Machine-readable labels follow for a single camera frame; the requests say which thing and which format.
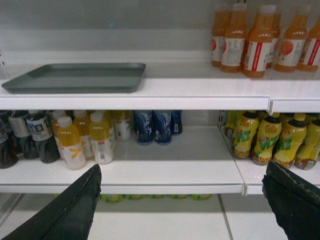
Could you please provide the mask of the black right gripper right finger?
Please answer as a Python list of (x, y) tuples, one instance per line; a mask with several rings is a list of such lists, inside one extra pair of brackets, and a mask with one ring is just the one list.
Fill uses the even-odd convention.
[(289, 240), (320, 238), (318, 187), (272, 160), (266, 167), (262, 191)]

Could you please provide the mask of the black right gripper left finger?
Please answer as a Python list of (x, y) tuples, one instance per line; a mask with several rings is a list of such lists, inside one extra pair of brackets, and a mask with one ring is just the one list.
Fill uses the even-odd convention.
[(5, 240), (86, 240), (93, 223), (102, 172), (92, 166)]

